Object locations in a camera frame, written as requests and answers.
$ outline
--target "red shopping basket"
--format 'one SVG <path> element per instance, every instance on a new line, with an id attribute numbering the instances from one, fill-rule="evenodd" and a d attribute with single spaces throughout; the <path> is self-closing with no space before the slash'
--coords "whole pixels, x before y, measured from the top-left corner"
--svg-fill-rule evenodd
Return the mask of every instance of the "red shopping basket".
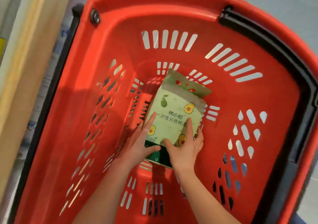
<path id="1" fill-rule="evenodd" d="M 89 0 L 32 141 L 16 224 L 72 222 L 169 68 L 212 90 L 195 166 L 205 187 L 242 224 L 288 222 L 318 144 L 308 47 L 242 0 Z M 196 220 L 173 171 L 143 161 L 116 223 Z"/>

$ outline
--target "wooden board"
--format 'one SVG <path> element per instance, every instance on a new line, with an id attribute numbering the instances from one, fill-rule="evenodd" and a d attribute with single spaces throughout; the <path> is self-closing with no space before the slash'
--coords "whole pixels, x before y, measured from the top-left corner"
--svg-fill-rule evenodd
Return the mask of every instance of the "wooden board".
<path id="1" fill-rule="evenodd" d="M 67 3 L 68 0 L 31 0 L 14 46 L 13 57 L 4 57 L 2 60 L 3 65 L 9 66 L 9 71 L 5 74 L 0 96 L 0 200 L 46 72 Z"/>

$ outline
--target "basket hole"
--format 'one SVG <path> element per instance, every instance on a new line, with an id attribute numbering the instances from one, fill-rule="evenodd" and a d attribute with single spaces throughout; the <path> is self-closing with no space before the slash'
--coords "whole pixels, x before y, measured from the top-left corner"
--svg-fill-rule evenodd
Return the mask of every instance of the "basket hole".
<path id="1" fill-rule="evenodd" d="M 242 126 L 241 126 L 241 130 L 242 130 L 244 139 L 245 139 L 245 140 L 249 140 L 249 139 L 250 139 L 250 134 L 249 134 L 249 132 L 248 132 L 248 130 L 247 130 L 246 125 L 242 125 Z"/>
<path id="2" fill-rule="evenodd" d="M 183 32 L 182 33 L 182 36 L 181 36 L 181 39 L 180 39 L 180 42 L 179 42 L 179 45 L 178 45 L 178 50 L 182 50 L 183 48 L 183 45 L 185 44 L 185 40 L 187 40 L 187 37 L 188 37 L 188 33 L 187 32 Z"/>
<path id="3" fill-rule="evenodd" d="M 130 202 L 131 202 L 131 198 L 132 198 L 133 194 L 129 194 L 129 197 L 128 197 L 128 201 L 127 201 L 127 204 L 126 204 L 126 209 L 128 210 L 129 207 L 130 207 Z"/>
<path id="4" fill-rule="evenodd" d="M 148 215 L 151 216 L 152 214 L 152 199 L 149 200 L 149 207 L 148 207 Z"/>
<path id="5" fill-rule="evenodd" d="M 253 134 L 255 136 L 256 141 L 258 141 L 260 139 L 260 130 L 259 129 L 255 129 L 253 131 Z"/>
<path id="6" fill-rule="evenodd" d="M 92 135 L 91 137 L 91 141 L 95 138 L 96 134 L 98 133 L 99 130 L 97 130 L 97 132 L 95 134 Z"/>
<path id="7" fill-rule="evenodd" d="M 133 190 L 135 189 L 135 186 L 136 186 L 136 180 L 137 179 L 135 178 L 135 180 L 133 181 L 133 186 L 131 187 L 131 189 L 133 189 Z"/>
<path id="8" fill-rule="evenodd" d="M 248 117 L 248 120 L 250 121 L 250 123 L 254 124 L 256 122 L 256 118 L 255 118 L 253 111 L 251 109 L 249 109 L 246 111 L 246 114 L 247 114 L 247 117 Z"/>
<path id="9" fill-rule="evenodd" d="M 236 165 L 235 157 L 233 155 L 231 155 L 230 159 L 231 159 L 232 170 L 234 173 L 237 173 L 238 168 Z"/>
<path id="10" fill-rule="evenodd" d="M 170 49 L 174 49 L 175 48 L 178 34 L 179 34 L 179 32 L 177 30 L 173 31 L 171 42 L 170 42 Z"/>
<path id="11" fill-rule="evenodd" d="M 93 164 L 94 164 L 94 162 L 95 162 L 95 158 L 94 159 L 92 159 L 92 161 L 89 163 L 89 167 L 91 167 Z"/>
<path id="12" fill-rule="evenodd" d="M 92 144 L 92 146 L 90 147 L 90 149 L 87 151 L 86 155 L 84 156 L 84 159 L 86 159 L 86 158 L 89 156 L 89 154 L 92 152 L 92 150 L 93 150 L 94 148 L 95 148 L 95 143 Z"/>
<path id="13" fill-rule="evenodd" d="M 60 212 L 60 215 L 62 214 L 62 212 L 65 210 L 65 208 L 67 207 L 67 204 L 68 204 L 68 201 L 67 202 L 65 202 L 65 204 L 64 204 L 64 206 L 63 206 L 63 208 L 62 208 L 62 210 L 61 210 L 61 212 Z"/>
<path id="14" fill-rule="evenodd" d="M 169 34 L 168 30 L 164 30 L 162 33 L 162 46 L 161 46 L 162 48 L 167 47 L 168 34 Z"/>
<path id="15" fill-rule="evenodd" d="M 226 164 L 227 163 L 227 157 L 226 157 L 226 154 L 224 154 L 223 156 L 223 163 Z"/>
<path id="16" fill-rule="evenodd" d="M 149 43 L 149 34 L 147 31 L 142 31 L 141 32 L 141 37 L 143 44 L 145 46 L 145 49 L 150 49 L 150 43 Z"/>
<path id="17" fill-rule="evenodd" d="M 104 87 L 106 84 L 108 84 L 108 82 L 109 82 L 109 77 L 104 80 L 104 85 L 103 85 L 103 87 Z"/>
<path id="18" fill-rule="evenodd" d="M 66 193 L 66 196 L 68 196 L 68 194 L 71 192 L 71 190 L 73 189 L 73 187 L 74 187 L 74 184 L 72 184 L 72 185 L 70 186 L 70 188 L 68 189 L 68 191 L 67 191 L 67 193 Z"/>
<path id="19" fill-rule="evenodd" d="M 213 188 L 213 192 L 214 192 L 214 193 L 217 192 L 217 185 L 215 184 L 215 182 L 213 183 L 212 188 Z"/>
<path id="20" fill-rule="evenodd" d="M 262 122 L 264 124 L 265 121 L 266 121 L 266 118 L 267 118 L 267 113 L 265 111 L 261 112 L 260 113 L 260 118 L 261 118 L 261 120 L 262 120 Z"/>
<path id="21" fill-rule="evenodd" d="M 80 185 L 80 183 L 82 182 L 82 180 L 84 179 L 84 177 L 85 177 L 85 175 L 83 175 L 83 176 L 81 177 L 81 179 L 78 181 L 78 183 L 76 184 L 76 186 L 75 186 L 75 188 L 74 188 L 73 191 L 76 191 L 76 190 L 77 190 L 77 187 Z"/>
<path id="22" fill-rule="evenodd" d="M 83 168 L 80 170 L 79 175 L 82 174 L 82 172 L 85 170 L 86 166 L 88 165 L 90 159 L 88 159 L 85 163 L 85 165 L 83 166 Z"/>
<path id="23" fill-rule="evenodd" d="M 83 154 L 85 154 L 85 151 L 86 151 L 85 149 L 82 150 L 82 152 L 79 154 L 77 158 L 77 161 L 79 161 L 82 158 Z"/>
<path id="24" fill-rule="evenodd" d="M 232 197 L 229 197 L 229 204 L 230 204 L 230 211 L 231 211 L 234 205 L 234 201 Z"/>
<path id="25" fill-rule="evenodd" d="M 147 185 L 146 185 L 146 194 L 148 194 L 148 191 L 149 191 L 149 182 L 147 182 Z"/>
<path id="26" fill-rule="evenodd" d="M 77 198 L 78 194 L 79 194 L 80 190 L 77 191 L 77 193 L 75 194 L 73 200 L 71 201 L 71 203 L 69 204 L 69 208 L 72 206 L 73 202 L 75 201 L 75 199 Z"/>
<path id="27" fill-rule="evenodd" d="M 158 200 L 155 200 L 154 216 L 158 215 Z"/>
<path id="28" fill-rule="evenodd" d="M 115 68 L 114 75 L 118 74 L 121 69 L 122 69 L 122 64 L 119 65 L 117 68 Z"/>
<path id="29" fill-rule="evenodd" d="M 114 81 L 107 89 L 107 92 L 109 92 L 114 86 L 116 85 L 116 81 Z"/>
<path id="30" fill-rule="evenodd" d="M 97 114 L 94 114 L 92 119 L 91 119 L 91 123 L 94 121 L 94 119 L 96 118 Z"/>
<path id="31" fill-rule="evenodd" d="M 124 70 L 123 72 L 121 72 L 120 78 L 122 78 L 122 77 L 124 76 L 125 72 L 126 72 L 126 70 Z"/>
<path id="32" fill-rule="evenodd" d="M 239 115 L 239 120 L 243 120 L 244 116 L 241 110 L 239 111 L 238 115 Z"/>
<path id="33" fill-rule="evenodd" d="M 252 146 L 249 146 L 247 148 L 247 152 L 248 152 L 248 155 L 249 155 L 250 159 L 252 159 L 253 154 L 254 154 L 254 148 Z"/>
<path id="34" fill-rule="evenodd" d="M 110 63 L 109 69 L 115 66 L 115 64 L 116 64 L 116 59 L 113 59 L 112 62 Z"/>
<path id="35" fill-rule="evenodd" d="M 226 180 L 227 188 L 231 189 L 232 183 L 231 183 L 230 174 L 228 171 L 225 171 L 225 180 Z"/>
<path id="36" fill-rule="evenodd" d="M 147 211 L 147 198 L 143 201 L 142 214 L 145 215 Z"/>
<path id="37" fill-rule="evenodd" d="M 234 135 L 237 135 L 237 134 L 238 134 L 238 129 L 237 129 L 236 125 L 234 125 L 233 134 L 234 134 Z"/>
<path id="38" fill-rule="evenodd" d="M 98 123 L 101 121 L 101 119 L 105 116 L 105 113 L 103 113 L 99 118 L 98 120 L 96 121 L 96 124 L 95 125 L 98 125 Z"/>
<path id="39" fill-rule="evenodd" d="M 241 183 L 238 180 L 235 181 L 235 188 L 236 193 L 239 194 L 239 191 L 241 190 Z"/>
<path id="40" fill-rule="evenodd" d="M 232 140 L 230 139 L 229 140 L 229 143 L 227 144 L 229 150 L 232 150 L 233 149 L 233 144 L 232 144 Z"/>
<path id="41" fill-rule="evenodd" d="M 160 195 L 163 195 L 163 188 L 162 188 L 162 183 L 160 183 Z"/>
<path id="42" fill-rule="evenodd" d="M 160 200 L 160 215 L 163 216 L 163 200 Z"/>
<path id="43" fill-rule="evenodd" d="M 101 95 L 101 96 L 98 98 L 96 105 L 98 105 L 102 100 L 103 100 L 103 96 Z"/>
<path id="44" fill-rule="evenodd" d="M 217 171 L 217 176 L 218 176 L 219 178 L 221 178 L 221 177 L 222 177 L 222 171 L 221 171 L 221 168 L 219 168 L 219 170 Z"/>
<path id="45" fill-rule="evenodd" d="M 193 34 L 188 42 L 188 45 L 185 48 L 186 52 L 189 52 L 192 45 L 194 44 L 195 40 L 197 39 L 198 35 L 197 34 Z"/>
<path id="46" fill-rule="evenodd" d="M 224 196 L 223 186 L 220 186 L 219 190 L 220 190 L 221 203 L 222 203 L 222 205 L 224 205 L 225 204 L 225 196 Z"/>
<path id="47" fill-rule="evenodd" d="M 76 170 L 74 170 L 74 172 L 73 172 L 73 174 L 72 174 L 72 178 L 71 179 L 73 179 L 74 178 L 74 176 L 76 175 L 76 173 L 78 172 L 78 170 L 79 170 L 79 166 L 76 168 Z"/>
<path id="48" fill-rule="evenodd" d="M 110 97 L 103 103 L 103 105 L 101 106 L 101 108 L 104 108 L 106 106 L 106 104 L 109 102 Z"/>
<path id="49" fill-rule="evenodd" d="M 158 48 L 159 44 L 158 44 L 158 36 L 159 36 L 159 32 L 158 30 L 153 30 L 152 31 L 152 39 L 154 42 L 154 48 Z"/>
<path id="50" fill-rule="evenodd" d="M 85 137 L 85 140 L 87 140 L 87 138 L 90 136 L 90 134 L 91 134 L 91 132 L 88 132 L 88 133 L 87 133 L 87 135 L 86 135 L 86 137 Z"/>
<path id="51" fill-rule="evenodd" d="M 127 192 L 127 191 L 125 191 L 124 196 L 123 196 L 123 197 L 122 197 L 122 199 L 121 199 L 120 206 L 124 206 L 124 204 L 125 204 L 125 200 L 126 200 L 126 197 L 127 197 L 127 194 L 128 194 L 128 192 Z"/>
<path id="52" fill-rule="evenodd" d="M 241 168 L 242 168 L 243 176 L 245 177 L 247 172 L 247 165 L 245 163 L 242 163 Z"/>
<path id="53" fill-rule="evenodd" d="M 237 141 L 235 142 L 235 144 L 236 144 L 236 148 L 237 148 L 238 153 L 239 153 L 238 155 L 239 155 L 239 156 L 243 156 L 243 155 L 244 155 L 244 150 L 243 150 L 241 141 L 237 140 Z"/>

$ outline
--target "product package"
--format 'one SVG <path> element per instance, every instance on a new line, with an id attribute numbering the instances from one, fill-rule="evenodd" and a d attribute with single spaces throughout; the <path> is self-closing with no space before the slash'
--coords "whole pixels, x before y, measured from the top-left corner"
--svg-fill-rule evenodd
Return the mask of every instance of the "product package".
<path id="1" fill-rule="evenodd" d="M 169 69 L 146 116 L 147 121 L 153 112 L 157 113 L 148 132 L 145 146 L 161 145 L 161 151 L 147 157 L 149 161 L 171 168 L 163 140 L 167 138 L 174 146 L 182 146 L 187 137 L 188 118 L 192 120 L 193 135 L 195 135 L 206 108 L 206 102 L 202 98 L 211 92 L 205 86 L 189 81 L 176 70 Z"/>

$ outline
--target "avocado illustration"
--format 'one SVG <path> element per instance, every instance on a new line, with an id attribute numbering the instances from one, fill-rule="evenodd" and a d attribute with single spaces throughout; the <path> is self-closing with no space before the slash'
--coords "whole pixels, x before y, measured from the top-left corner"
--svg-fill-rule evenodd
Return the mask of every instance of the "avocado illustration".
<path id="1" fill-rule="evenodd" d="M 195 107 L 194 103 L 187 104 L 185 106 L 185 108 L 184 108 L 185 113 L 186 114 L 191 114 L 193 112 L 193 110 L 194 110 L 194 107 Z"/>
<path id="2" fill-rule="evenodd" d="M 185 143 L 185 138 L 186 138 L 186 136 L 184 134 L 179 135 L 179 139 L 178 139 L 179 146 L 182 146 Z"/>
<path id="3" fill-rule="evenodd" d="M 148 131 L 148 134 L 149 135 L 154 135 L 155 134 L 155 131 L 156 131 L 156 126 L 152 125 L 150 127 L 150 130 Z"/>
<path id="4" fill-rule="evenodd" d="M 166 99 L 162 98 L 161 99 L 161 106 L 165 108 L 165 107 L 167 107 L 167 105 L 168 105 L 168 103 L 167 103 Z"/>

